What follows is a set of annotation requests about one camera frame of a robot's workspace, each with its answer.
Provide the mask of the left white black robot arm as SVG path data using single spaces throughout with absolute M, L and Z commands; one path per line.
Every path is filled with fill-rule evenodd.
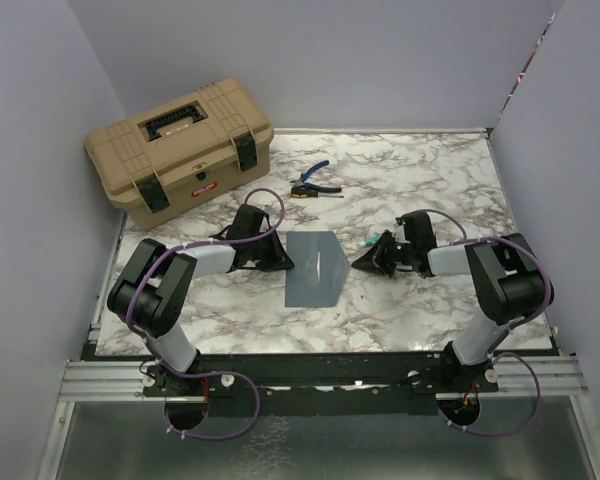
M 233 222 L 207 240 L 168 247 L 143 239 L 111 287 L 107 309 L 138 335 L 156 360 L 147 369 L 150 395 L 200 392 L 213 377 L 254 382 L 234 372 L 205 372 L 201 352 L 180 325 L 193 281 L 238 270 L 277 272 L 294 263 L 277 234 L 278 223 L 253 205 L 239 207 Z

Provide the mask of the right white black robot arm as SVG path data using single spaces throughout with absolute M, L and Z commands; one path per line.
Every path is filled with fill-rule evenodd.
M 439 391 L 461 391 L 492 364 L 493 353 L 518 327 L 541 316 L 555 298 L 548 273 L 520 233 L 437 243 L 430 215 L 420 209 L 396 219 L 352 262 L 360 271 L 392 278 L 399 270 L 422 278 L 468 275 L 479 310 L 448 342 L 439 363 L 416 375 Z

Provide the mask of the grey paper envelope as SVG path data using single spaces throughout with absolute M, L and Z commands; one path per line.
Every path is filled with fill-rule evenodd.
M 287 308 L 335 307 L 343 291 L 349 261 L 332 231 L 292 231 L 286 235 L 286 251 L 295 267 L 286 272 Z M 316 258 L 321 252 L 321 271 Z

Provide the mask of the green white glue stick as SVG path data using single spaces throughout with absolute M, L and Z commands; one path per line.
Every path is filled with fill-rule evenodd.
M 366 238 L 366 239 L 365 239 L 365 240 L 362 242 L 362 245 L 363 245 L 364 247 L 371 247 L 371 246 L 375 245 L 375 244 L 376 244 L 376 243 L 379 241 L 379 239 L 380 239 L 380 236 L 379 236 L 379 235 L 375 235 L 375 236 L 372 236 L 372 237 Z

